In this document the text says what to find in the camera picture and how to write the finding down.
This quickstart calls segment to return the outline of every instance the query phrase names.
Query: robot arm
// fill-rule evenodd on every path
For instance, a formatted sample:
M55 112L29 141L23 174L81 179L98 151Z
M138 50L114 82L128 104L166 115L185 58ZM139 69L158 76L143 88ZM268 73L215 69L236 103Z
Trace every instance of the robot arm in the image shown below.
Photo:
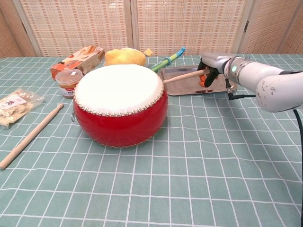
M206 53L201 55L197 70L209 68L204 87L219 74L226 77L229 98L232 91L228 80L256 95L259 106L268 112L281 112L303 106L303 71L286 71L277 67L249 61L237 55Z

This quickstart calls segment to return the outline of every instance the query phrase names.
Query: white drumhead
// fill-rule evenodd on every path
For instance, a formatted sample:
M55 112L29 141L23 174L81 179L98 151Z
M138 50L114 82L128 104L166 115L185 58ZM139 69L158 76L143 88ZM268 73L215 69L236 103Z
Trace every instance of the white drumhead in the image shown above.
M86 74L77 84L75 101L89 112L131 114L148 107L163 92L163 82L151 69L135 64L110 65Z

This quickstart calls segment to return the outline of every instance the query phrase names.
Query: wooden stick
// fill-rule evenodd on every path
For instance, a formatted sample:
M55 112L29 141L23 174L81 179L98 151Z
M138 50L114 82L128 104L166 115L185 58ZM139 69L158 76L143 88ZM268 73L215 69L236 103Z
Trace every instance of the wooden stick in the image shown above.
M177 76L177 77L173 77L171 79L165 79L163 81L163 83L167 84L167 83L178 81L178 80L181 80L181 79L187 79L187 78L190 78L190 77L196 77L196 76L200 76L200 75L204 75L204 74L208 74L208 73L209 73L209 69L198 70L198 71L195 71L195 72L190 72L190 73L183 74L183 75L180 75L180 76Z
M60 109L64 107L59 103L1 162L0 169L5 169L23 149L36 137L36 135L57 115Z

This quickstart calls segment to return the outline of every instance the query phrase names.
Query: drum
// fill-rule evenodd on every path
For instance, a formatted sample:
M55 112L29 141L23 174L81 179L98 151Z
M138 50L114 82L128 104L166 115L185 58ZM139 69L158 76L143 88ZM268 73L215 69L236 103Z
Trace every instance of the drum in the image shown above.
M151 138L162 126L167 108L160 77L135 64L90 71L74 90L74 116L80 127L110 147L133 146Z

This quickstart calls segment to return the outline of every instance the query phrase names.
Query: tablecloth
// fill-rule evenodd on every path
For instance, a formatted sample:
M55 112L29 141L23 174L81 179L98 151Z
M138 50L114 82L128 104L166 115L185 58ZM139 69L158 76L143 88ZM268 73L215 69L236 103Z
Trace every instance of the tablecloth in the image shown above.
M150 57L146 66L163 58ZM0 59L0 98L18 87L45 97L0 129L0 159L64 103L0 171L0 227L300 226L301 143L292 111L269 113L255 98L229 101L225 92L169 96L167 118L154 137L108 148L71 121L72 101L50 74L61 59ZM250 59L303 69L298 54ZM198 55L183 55L168 67L199 61ZM239 86L236 93L249 92Z

